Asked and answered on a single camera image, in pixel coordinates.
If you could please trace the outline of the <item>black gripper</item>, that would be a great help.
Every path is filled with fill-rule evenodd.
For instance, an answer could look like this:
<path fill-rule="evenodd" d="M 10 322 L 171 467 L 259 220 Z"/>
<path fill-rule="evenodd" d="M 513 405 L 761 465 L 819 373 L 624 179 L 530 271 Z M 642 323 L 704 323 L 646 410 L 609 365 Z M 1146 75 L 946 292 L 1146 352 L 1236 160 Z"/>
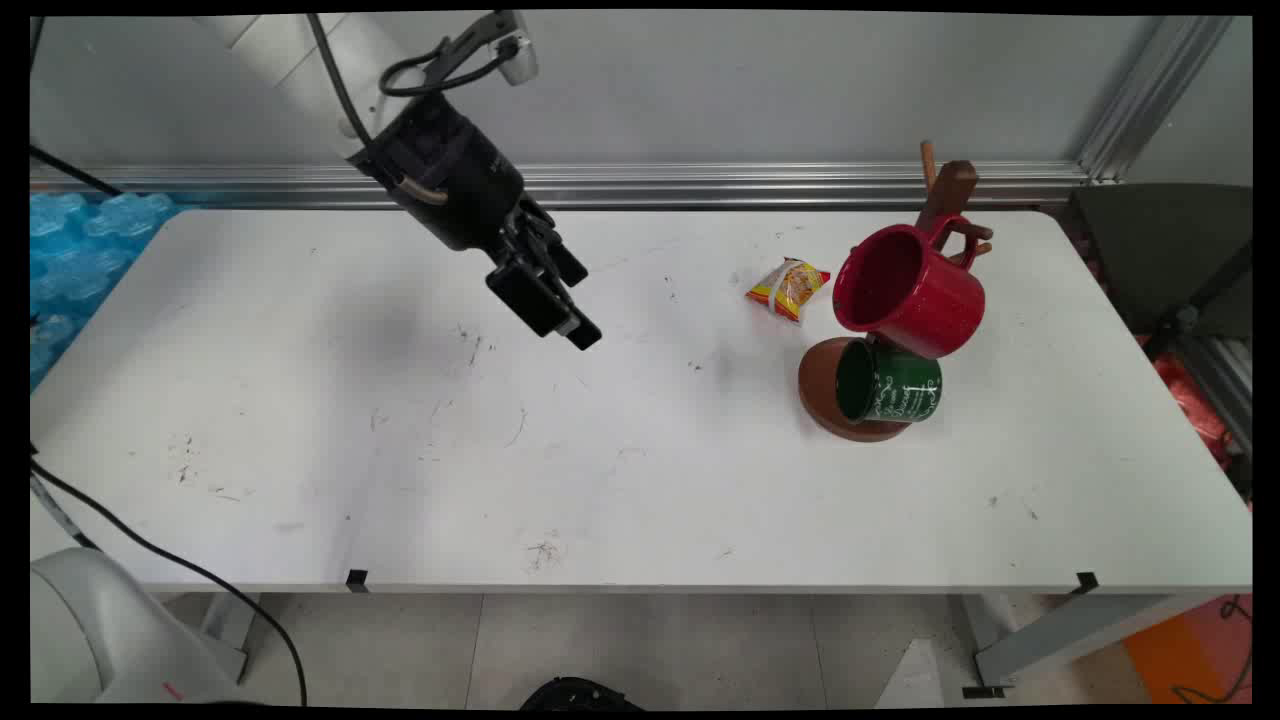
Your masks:
<path fill-rule="evenodd" d="M 556 332 L 582 351 L 603 337 L 568 292 L 589 270 L 529 196 L 518 169 L 445 96 L 411 101 L 374 136 L 372 150 L 349 161 L 448 249 L 477 250 L 500 264 L 486 287 L 536 336 Z M 512 252 L 535 252 L 541 265 L 506 263 Z"/>

